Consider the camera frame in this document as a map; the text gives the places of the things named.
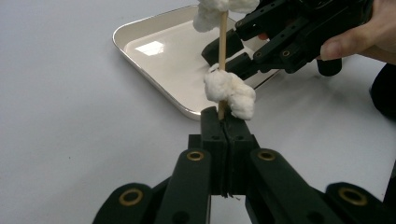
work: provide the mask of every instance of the fingernail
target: fingernail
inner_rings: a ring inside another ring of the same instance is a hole
[[[324,44],[320,48],[320,58],[322,61],[333,60],[341,57],[341,45],[339,42]]]

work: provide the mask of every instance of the black object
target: black object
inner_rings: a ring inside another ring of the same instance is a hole
[[[387,63],[382,68],[370,93],[375,107],[383,115],[396,119],[396,65]]]
[[[227,34],[227,57],[243,49],[242,40],[266,33],[271,39],[253,54],[245,53],[226,63],[226,70],[242,79],[259,70],[285,69],[294,73],[319,56],[321,45],[330,37],[365,23],[371,16],[373,0],[261,0],[255,11],[235,24]],[[202,56],[218,62],[219,40],[205,47]],[[324,76],[342,68],[341,59],[318,61]]]
[[[128,184],[116,189],[93,223],[209,223],[210,196],[246,195],[252,223],[396,223],[396,216],[357,186],[312,189],[276,151],[260,148],[246,123],[218,121],[215,107],[201,113],[201,134],[189,137],[170,178],[151,189]]]

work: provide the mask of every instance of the tray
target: tray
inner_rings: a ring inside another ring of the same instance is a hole
[[[119,27],[113,42],[122,55],[153,84],[173,105],[190,119],[216,105],[205,96],[204,74],[209,65],[201,56],[204,47],[219,37],[219,29],[198,33],[192,27],[197,6],[183,7],[158,16],[134,21]],[[235,21],[228,19],[228,29]],[[251,54],[266,42],[259,38],[244,42]],[[258,73],[246,80],[254,89],[277,70]]]

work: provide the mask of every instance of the metal tray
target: metal tray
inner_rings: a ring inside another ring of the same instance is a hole
[[[219,29],[198,33],[192,27],[197,6],[183,7],[119,27],[113,42],[122,55],[185,116],[199,119],[201,110],[216,105],[205,96],[204,74],[209,65],[201,56],[204,47],[219,37]],[[228,19],[228,29],[235,21]],[[244,42],[251,54],[266,42]],[[258,73],[246,80],[254,89],[276,73]]]

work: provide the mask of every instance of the human hand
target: human hand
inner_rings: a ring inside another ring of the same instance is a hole
[[[323,61],[355,53],[396,64],[396,1],[374,0],[372,18],[361,26],[328,39],[320,49]]]

